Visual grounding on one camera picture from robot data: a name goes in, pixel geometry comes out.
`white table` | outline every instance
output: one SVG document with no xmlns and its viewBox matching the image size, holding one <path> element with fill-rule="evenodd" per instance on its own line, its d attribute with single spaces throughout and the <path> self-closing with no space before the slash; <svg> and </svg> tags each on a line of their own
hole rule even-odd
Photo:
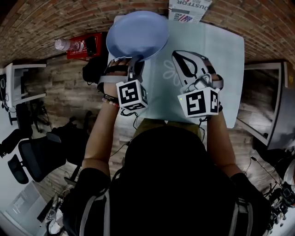
<svg viewBox="0 0 295 236">
<path fill-rule="evenodd" d="M 170 36 L 166 46 L 145 62 L 142 85 L 147 90 L 148 108 L 137 110 L 143 118 L 199 123 L 186 118 L 177 95 L 181 87 L 171 60 L 174 50 L 187 50 L 209 58 L 215 71 L 224 79 L 220 101 L 228 128 L 235 126 L 244 76 L 244 39 L 224 29 L 205 24 L 168 21 Z M 109 61 L 114 57 L 109 54 Z"/>
<path fill-rule="evenodd" d="M 24 103 L 46 96 L 46 93 L 43 93 L 22 99 L 22 97 L 27 96 L 28 93 L 21 94 L 18 91 L 18 86 L 16 85 L 16 81 L 18 81 L 20 85 L 20 78 L 24 75 L 25 71 L 28 71 L 29 68 L 39 68 L 46 66 L 46 64 L 13 65 L 13 63 L 10 63 L 5 68 L 0 69 L 0 75 L 6 74 L 6 105 L 9 108 L 16 106 L 20 103 Z"/>
</svg>

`hand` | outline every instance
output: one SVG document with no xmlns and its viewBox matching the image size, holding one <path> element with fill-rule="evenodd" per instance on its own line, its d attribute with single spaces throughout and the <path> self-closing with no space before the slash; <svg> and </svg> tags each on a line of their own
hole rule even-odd
<svg viewBox="0 0 295 236">
<path fill-rule="evenodd" d="M 218 77 L 218 75 L 216 74 L 215 69 L 214 69 L 214 67 L 212 66 L 211 62 L 210 62 L 209 60 L 205 60 L 205 61 L 204 61 L 204 64 L 205 64 L 206 66 L 210 66 L 210 67 L 213 68 L 213 71 L 211 71 L 211 72 L 212 72 L 212 73 L 211 73 L 211 78 L 212 78 L 212 80 L 213 80 L 213 81 L 218 81 L 218 80 L 220 80 L 219 77 Z"/>
<path fill-rule="evenodd" d="M 129 65 L 130 59 L 112 60 L 109 67 L 114 65 Z M 115 71 L 106 74 L 107 76 L 127 76 L 127 71 Z M 118 98 L 117 86 L 115 83 L 104 83 L 103 89 L 105 94 Z"/>
</svg>

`blue plate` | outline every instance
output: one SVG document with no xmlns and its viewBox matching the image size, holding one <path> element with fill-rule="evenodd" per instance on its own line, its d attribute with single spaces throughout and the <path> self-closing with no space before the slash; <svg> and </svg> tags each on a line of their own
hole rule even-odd
<svg viewBox="0 0 295 236">
<path fill-rule="evenodd" d="M 142 55 L 147 60 L 165 46 L 168 37 L 165 17 L 148 11 L 132 12 L 110 28 L 106 46 L 114 57 Z"/>
</svg>

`brick wall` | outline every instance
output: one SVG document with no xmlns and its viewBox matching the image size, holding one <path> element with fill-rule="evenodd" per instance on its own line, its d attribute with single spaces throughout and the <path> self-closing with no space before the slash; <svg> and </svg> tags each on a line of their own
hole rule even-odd
<svg viewBox="0 0 295 236">
<path fill-rule="evenodd" d="M 167 7 L 168 0 L 18 0 L 0 26 L 0 65 L 59 54 L 54 39 L 107 31 L 116 15 L 167 15 Z M 247 61 L 285 58 L 295 65 L 290 0 L 213 0 L 203 22 L 242 35 Z"/>
</svg>

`water bottle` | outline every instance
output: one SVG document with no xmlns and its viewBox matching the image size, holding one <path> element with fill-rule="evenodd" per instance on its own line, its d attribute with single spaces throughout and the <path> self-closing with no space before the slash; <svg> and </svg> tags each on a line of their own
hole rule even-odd
<svg viewBox="0 0 295 236">
<path fill-rule="evenodd" d="M 60 51 L 75 51 L 80 52 L 84 48 L 82 42 L 71 41 L 67 39 L 57 39 L 55 40 L 55 48 Z"/>
</svg>

